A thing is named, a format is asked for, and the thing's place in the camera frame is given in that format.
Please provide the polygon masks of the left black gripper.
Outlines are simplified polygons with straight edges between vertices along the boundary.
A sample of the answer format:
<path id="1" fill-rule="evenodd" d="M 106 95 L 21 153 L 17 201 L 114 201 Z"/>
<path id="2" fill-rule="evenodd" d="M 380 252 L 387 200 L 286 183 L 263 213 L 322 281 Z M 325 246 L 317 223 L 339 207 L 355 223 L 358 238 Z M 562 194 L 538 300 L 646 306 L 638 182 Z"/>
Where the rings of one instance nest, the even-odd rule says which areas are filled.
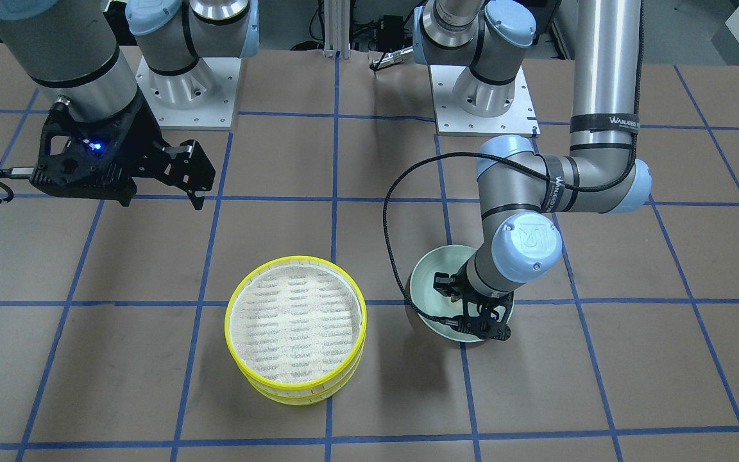
<path id="1" fill-rule="evenodd" d="M 451 302 L 469 299 L 470 285 L 463 269 L 457 274 L 434 273 L 434 290 Z"/>

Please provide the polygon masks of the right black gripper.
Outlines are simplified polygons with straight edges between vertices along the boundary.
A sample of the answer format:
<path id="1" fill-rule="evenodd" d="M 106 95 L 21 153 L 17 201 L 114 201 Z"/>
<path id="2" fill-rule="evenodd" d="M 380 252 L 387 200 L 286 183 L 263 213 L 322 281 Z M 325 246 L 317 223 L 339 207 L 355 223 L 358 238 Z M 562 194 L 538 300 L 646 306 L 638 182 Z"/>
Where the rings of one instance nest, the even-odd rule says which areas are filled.
<path id="1" fill-rule="evenodd" d="M 187 193 L 194 210 L 202 210 L 206 193 L 213 189 L 216 170 L 200 142 L 188 139 L 178 146 L 167 143 L 143 96 L 134 97 L 129 108 L 134 114 L 125 137 L 123 163 L 130 175 L 179 188 Z"/>

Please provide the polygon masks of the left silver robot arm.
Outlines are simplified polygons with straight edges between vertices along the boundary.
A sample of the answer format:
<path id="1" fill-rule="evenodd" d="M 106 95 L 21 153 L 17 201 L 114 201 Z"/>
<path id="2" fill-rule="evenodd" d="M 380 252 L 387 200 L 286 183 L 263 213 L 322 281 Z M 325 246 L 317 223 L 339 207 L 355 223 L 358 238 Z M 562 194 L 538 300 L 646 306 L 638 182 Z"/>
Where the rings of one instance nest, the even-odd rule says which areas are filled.
<path id="1" fill-rule="evenodd" d="M 477 161 L 483 243 L 435 289 L 501 299 L 540 278 L 562 255 L 553 212 L 636 210 L 652 185 L 636 157 L 643 3 L 581 1 L 571 146 L 537 154 L 521 135 L 499 135 Z M 514 1 L 428 1 L 414 11 L 417 64 L 460 65 L 454 99 L 480 117 L 504 114 L 536 19 Z"/>

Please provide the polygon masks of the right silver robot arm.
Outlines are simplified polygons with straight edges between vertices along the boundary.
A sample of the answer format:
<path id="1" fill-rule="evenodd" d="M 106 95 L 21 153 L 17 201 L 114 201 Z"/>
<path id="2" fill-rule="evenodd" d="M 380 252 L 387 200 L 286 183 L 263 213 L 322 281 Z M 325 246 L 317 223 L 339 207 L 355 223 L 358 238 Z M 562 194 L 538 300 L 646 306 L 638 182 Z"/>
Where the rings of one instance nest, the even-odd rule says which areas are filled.
<path id="1" fill-rule="evenodd" d="M 216 171 L 199 141 L 172 146 L 150 108 L 200 108 L 216 90 L 209 58 L 246 58 L 259 47 L 256 1 L 129 1 L 134 36 L 151 74 L 136 81 L 99 1 L 0 1 L 0 39 L 51 102 L 33 167 L 0 169 L 46 195 L 128 207 L 136 178 L 187 194 L 196 210 Z"/>

